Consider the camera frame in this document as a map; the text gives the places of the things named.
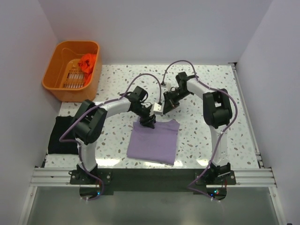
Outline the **purple t shirt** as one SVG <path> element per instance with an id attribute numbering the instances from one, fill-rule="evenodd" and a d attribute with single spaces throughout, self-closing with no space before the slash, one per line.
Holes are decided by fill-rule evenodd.
<path id="1" fill-rule="evenodd" d="M 156 122 L 154 129 L 134 122 L 127 157 L 174 165 L 179 127 L 175 120 Z"/>

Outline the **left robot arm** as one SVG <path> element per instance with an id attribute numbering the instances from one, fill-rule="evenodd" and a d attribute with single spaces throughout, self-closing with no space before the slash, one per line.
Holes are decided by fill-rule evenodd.
<path id="1" fill-rule="evenodd" d="M 107 118 L 120 113 L 133 112 L 139 117 L 140 125 L 155 128 L 156 116 L 153 112 L 153 105 L 143 105 L 147 97 L 147 91 L 137 86 L 120 99 L 111 99 L 99 104 L 90 100 L 82 102 L 71 125 L 71 132 L 77 141 L 79 155 L 76 170 L 69 172 L 72 185 L 102 185 L 95 149 L 96 141 L 102 133 Z"/>

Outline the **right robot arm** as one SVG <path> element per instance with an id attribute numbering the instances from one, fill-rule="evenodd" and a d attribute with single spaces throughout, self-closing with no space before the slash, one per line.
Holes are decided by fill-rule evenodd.
<path id="1" fill-rule="evenodd" d="M 185 72 L 176 75 L 178 86 L 164 92 L 163 114 L 180 105 L 188 95 L 196 95 L 202 100 L 203 118 L 210 128 L 212 155 L 207 167 L 192 181 L 189 186 L 200 179 L 220 184 L 231 172 L 228 158 L 227 130 L 235 122 L 231 101 L 233 98 L 226 89 L 216 89 L 201 82 L 197 76 L 188 76 Z"/>

